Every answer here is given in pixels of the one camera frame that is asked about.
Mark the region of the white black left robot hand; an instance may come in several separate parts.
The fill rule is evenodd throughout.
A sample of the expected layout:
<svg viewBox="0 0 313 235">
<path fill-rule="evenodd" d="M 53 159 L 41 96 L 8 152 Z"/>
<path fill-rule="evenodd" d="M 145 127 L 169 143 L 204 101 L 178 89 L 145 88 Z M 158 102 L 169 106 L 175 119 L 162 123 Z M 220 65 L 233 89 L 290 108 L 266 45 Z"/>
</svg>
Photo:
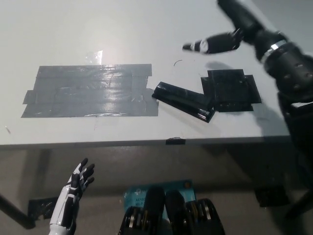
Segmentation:
<svg viewBox="0 0 313 235">
<path fill-rule="evenodd" d="M 79 202 L 87 187 L 94 181 L 95 164 L 87 163 L 88 158 L 83 159 L 63 186 L 49 223 L 50 235 L 75 233 Z"/>
</svg>

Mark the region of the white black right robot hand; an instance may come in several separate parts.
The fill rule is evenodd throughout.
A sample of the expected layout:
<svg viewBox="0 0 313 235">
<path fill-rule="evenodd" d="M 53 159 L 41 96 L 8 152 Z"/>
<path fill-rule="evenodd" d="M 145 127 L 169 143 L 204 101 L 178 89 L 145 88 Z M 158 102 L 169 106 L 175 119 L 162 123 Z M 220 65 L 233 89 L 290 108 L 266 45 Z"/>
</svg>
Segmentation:
<svg viewBox="0 0 313 235">
<path fill-rule="evenodd" d="M 268 31 L 258 19 L 237 0 L 217 1 L 220 9 L 232 21 L 235 30 L 211 36 L 194 43 L 186 43 L 182 49 L 201 54 L 218 54 L 239 48 L 241 42 L 254 46 L 259 61 L 287 43 L 287 38 L 279 32 Z"/>
</svg>

